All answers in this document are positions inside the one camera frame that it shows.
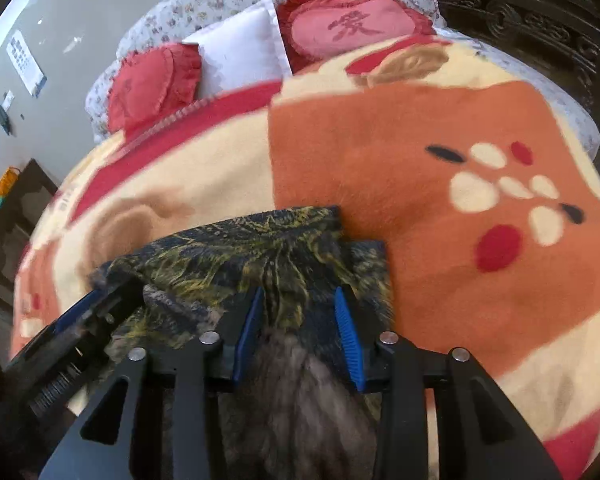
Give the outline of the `white square pillow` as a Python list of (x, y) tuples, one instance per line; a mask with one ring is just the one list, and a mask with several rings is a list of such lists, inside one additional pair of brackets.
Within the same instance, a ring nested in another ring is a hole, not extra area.
[(260, 0), (182, 40), (201, 56), (197, 98), (292, 75), (273, 0)]

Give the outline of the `red heart pillow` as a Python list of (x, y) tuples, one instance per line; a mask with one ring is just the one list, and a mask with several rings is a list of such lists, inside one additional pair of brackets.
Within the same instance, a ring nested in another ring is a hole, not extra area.
[(286, 0), (276, 8), (291, 70), (392, 38), (429, 36), (429, 18), (400, 0)]
[(108, 130), (133, 131), (193, 103), (201, 74), (198, 44), (130, 53), (108, 93)]

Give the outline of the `right red heart pillow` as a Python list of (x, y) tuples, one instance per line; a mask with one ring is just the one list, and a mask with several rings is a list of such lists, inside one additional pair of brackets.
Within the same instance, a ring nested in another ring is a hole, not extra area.
[(286, 0), (276, 8), (291, 70), (392, 38), (429, 36), (429, 18), (400, 0)]

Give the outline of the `orange basket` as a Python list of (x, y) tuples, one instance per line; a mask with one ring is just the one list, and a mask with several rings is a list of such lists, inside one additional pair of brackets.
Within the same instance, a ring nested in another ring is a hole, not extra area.
[(12, 187), (17, 182), (20, 176), (20, 169), (17, 167), (10, 166), (4, 172), (0, 179), (0, 198), (5, 197)]

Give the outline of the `dark wooden side table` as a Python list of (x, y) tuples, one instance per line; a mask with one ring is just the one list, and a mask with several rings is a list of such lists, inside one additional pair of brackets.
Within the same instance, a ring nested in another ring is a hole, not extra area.
[(23, 199), (41, 191), (51, 200), (57, 185), (32, 158), (0, 206), (0, 310), (8, 315), (14, 313), (15, 274), (20, 260), (16, 248), (29, 240), (36, 225), (36, 220), (27, 216)]

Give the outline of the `carved dark wooden cabinet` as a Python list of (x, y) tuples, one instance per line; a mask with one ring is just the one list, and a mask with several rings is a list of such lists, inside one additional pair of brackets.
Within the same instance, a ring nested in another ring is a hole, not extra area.
[[(550, 78), (600, 132), (600, 12), (591, 0), (438, 0), (446, 24)], [(600, 173), (600, 147), (594, 157)]]

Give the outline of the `dark floral patterned shirt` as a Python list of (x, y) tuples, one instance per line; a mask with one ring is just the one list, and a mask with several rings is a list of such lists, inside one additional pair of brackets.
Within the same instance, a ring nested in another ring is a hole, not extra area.
[(348, 285), (382, 326), (391, 323), (381, 240), (351, 238), (335, 207), (265, 211), (160, 238), (109, 258), (88, 280), (132, 277), (145, 284), (146, 308), (114, 335), (115, 360), (136, 342), (180, 348), (215, 328), (235, 294), (264, 291), (250, 369), (219, 402), (230, 478), (370, 478), (379, 400), (349, 387), (334, 296)]

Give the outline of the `left red heart pillow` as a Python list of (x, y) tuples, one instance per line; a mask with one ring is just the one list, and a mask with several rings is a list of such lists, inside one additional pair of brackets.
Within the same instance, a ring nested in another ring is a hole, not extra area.
[(198, 44), (130, 53), (108, 93), (108, 130), (133, 131), (193, 103), (201, 74)]

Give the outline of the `floral bed sheet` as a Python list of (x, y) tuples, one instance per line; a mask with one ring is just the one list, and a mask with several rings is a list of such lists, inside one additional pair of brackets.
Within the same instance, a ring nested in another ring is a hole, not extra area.
[(507, 70), (512, 75), (527, 81), (544, 96), (550, 106), (567, 119), (571, 129), (577, 135), (588, 157), (593, 160), (600, 149), (600, 130), (585, 108), (580, 105), (569, 93), (565, 92), (531, 66), (514, 58), (513, 56), (486, 44), (485, 42), (471, 38), (450, 28), (436, 27), (436, 33), (447, 40), (460, 42), (471, 47), (478, 55), (486, 60)]

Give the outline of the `eye chart wall poster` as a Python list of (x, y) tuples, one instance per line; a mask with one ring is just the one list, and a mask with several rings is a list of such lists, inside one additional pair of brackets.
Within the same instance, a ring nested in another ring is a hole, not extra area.
[(37, 98), (46, 83), (46, 76), (38, 66), (20, 30), (15, 30), (10, 36), (6, 52), (27, 92)]

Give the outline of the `orange red patchwork blanket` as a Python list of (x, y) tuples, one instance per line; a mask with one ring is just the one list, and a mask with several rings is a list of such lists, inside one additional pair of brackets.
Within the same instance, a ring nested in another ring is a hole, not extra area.
[(114, 257), (332, 205), (350, 237), (386, 244), (398, 332), (474, 352), (580, 478), (600, 452), (600, 178), (532, 84), (451, 40), (373, 44), (94, 148), (23, 255), (12, 350)]

